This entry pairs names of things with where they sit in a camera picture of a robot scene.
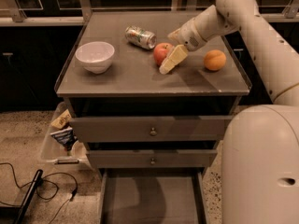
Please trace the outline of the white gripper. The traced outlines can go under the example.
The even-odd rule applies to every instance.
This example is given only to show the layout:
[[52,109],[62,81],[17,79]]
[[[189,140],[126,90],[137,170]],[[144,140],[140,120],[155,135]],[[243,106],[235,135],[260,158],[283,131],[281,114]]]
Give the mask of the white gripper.
[[179,63],[184,61],[188,56],[188,51],[199,50],[206,44],[199,28],[199,21],[196,18],[192,18],[167,36],[170,40],[182,45],[176,45],[170,49],[159,68],[161,74],[168,74]]

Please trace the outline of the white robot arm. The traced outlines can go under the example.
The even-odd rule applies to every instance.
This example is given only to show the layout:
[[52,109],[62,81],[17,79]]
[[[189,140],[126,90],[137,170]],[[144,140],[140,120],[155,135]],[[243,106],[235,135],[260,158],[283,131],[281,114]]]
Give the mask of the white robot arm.
[[299,54],[255,0],[216,0],[169,38],[166,74],[207,41],[239,32],[270,96],[239,112],[221,154],[222,224],[299,224]]

